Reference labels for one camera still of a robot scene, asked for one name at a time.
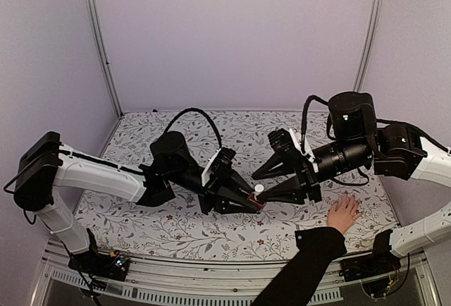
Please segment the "white nail polish cap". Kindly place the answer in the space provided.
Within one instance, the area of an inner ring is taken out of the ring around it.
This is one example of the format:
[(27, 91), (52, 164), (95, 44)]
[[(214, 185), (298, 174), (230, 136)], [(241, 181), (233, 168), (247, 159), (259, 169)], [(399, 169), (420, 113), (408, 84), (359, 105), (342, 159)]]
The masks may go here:
[(264, 186), (262, 184), (256, 184), (254, 186), (254, 196), (258, 197), (264, 191)]

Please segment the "red nail polish bottle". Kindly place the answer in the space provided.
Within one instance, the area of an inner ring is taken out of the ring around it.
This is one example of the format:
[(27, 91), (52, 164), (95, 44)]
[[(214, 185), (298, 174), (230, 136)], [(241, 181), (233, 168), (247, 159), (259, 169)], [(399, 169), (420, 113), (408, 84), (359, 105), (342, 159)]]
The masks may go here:
[(255, 196), (255, 194), (251, 194), (248, 198), (247, 201), (255, 208), (256, 211), (260, 212), (264, 207), (265, 207), (265, 203), (264, 202), (260, 202), (258, 201), (257, 197)]

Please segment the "black sleeved forearm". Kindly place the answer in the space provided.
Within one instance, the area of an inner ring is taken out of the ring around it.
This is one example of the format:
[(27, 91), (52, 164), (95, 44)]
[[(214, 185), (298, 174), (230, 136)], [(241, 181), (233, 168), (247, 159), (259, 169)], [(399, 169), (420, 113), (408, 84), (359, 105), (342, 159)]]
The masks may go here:
[(347, 253), (344, 235), (332, 227), (296, 231), (295, 237), (297, 254), (253, 305), (307, 305), (329, 264)]

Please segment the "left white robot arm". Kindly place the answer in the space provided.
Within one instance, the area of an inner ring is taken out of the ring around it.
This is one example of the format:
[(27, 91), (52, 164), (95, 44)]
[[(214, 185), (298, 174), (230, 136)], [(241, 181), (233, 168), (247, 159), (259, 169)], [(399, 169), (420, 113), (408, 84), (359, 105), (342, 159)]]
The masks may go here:
[(86, 228), (74, 220), (61, 201), (59, 187), (106, 193), (144, 207), (158, 207), (175, 198), (175, 183), (198, 196), (201, 211), (220, 214), (258, 213), (263, 203), (254, 188), (232, 168), (235, 151), (221, 147), (201, 167), (191, 156), (185, 137), (170, 131), (151, 143), (151, 165), (137, 169), (79, 152), (50, 131), (21, 158), (16, 176), (5, 186), (21, 209), (38, 216), (44, 225), (77, 255), (78, 263), (97, 274), (104, 257)]

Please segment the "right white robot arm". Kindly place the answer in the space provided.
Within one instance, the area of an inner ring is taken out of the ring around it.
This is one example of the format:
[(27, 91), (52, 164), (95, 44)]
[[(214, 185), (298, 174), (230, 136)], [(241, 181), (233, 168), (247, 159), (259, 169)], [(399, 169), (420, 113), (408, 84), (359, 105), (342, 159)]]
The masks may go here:
[[(312, 101), (328, 107), (326, 134), (331, 141), (316, 149), (307, 142)], [(450, 186), (450, 148), (410, 123), (377, 118), (369, 93), (342, 92), (327, 101), (310, 95), (300, 130), (275, 130), (268, 134), (268, 141), (274, 153), (253, 173), (253, 179), (284, 175), (289, 179), (268, 190), (257, 185), (251, 199), (259, 204), (319, 202), (322, 182), (337, 183), (338, 176), (361, 167), (380, 176)]]

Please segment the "person's bare hand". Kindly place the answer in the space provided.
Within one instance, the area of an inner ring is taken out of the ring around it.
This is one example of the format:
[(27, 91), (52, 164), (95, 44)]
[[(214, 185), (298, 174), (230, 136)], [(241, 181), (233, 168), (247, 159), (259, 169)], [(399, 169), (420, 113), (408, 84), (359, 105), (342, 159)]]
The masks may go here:
[(334, 202), (327, 216), (327, 226), (345, 234), (362, 215), (359, 212), (360, 201), (354, 195), (345, 192), (340, 201)]

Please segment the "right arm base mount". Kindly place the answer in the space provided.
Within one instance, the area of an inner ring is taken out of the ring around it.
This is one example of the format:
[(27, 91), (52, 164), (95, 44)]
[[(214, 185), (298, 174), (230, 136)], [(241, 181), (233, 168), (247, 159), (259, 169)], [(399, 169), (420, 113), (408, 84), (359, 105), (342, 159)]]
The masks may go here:
[(400, 269), (400, 258), (391, 253), (392, 233), (393, 230), (379, 233), (374, 239), (370, 254), (341, 260), (339, 276), (349, 282)]

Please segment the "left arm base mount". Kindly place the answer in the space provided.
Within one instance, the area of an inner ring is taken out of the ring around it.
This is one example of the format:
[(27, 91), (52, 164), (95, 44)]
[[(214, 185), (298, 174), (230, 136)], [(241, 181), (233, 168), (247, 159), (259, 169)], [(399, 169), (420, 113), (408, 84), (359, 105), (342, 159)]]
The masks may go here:
[(89, 276), (125, 281), (130, 267), (130, 257), (119, 250), (108, 254), (100, 253), (94, 234), (88, 228), (85, 230), (89, 239), (88, 248), (80, 254), (70, 252), (69, 267)]

